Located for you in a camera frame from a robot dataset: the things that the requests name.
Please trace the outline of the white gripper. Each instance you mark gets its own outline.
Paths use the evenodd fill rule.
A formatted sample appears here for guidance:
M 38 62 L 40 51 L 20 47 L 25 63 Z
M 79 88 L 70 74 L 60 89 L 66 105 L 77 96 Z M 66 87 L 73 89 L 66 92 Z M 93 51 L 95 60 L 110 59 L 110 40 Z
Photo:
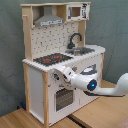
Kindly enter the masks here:
M 75 72 L 70 68 L 63 65 L 59 65 L 55 67 L 57 74 L 63 79 L 65 82 L 65 88 L 72 88 L 73 85 L 71 84 L 71 78 L 75 74 Z

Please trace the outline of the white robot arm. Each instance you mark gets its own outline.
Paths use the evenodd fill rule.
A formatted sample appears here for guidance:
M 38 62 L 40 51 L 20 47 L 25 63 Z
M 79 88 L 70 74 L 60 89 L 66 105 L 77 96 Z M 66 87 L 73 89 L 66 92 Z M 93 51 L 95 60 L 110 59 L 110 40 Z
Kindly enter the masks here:
M 98 82 L 98 72 L 92 67 L 84 69 L 81 73 L 75 73 L 70 67 L 56 68 L 65 82 L 72 88 L 82 90 L 88 96 L 122 97 L 128 94 L 128 73 L 123 74 L 115 88 L 101 88 Z

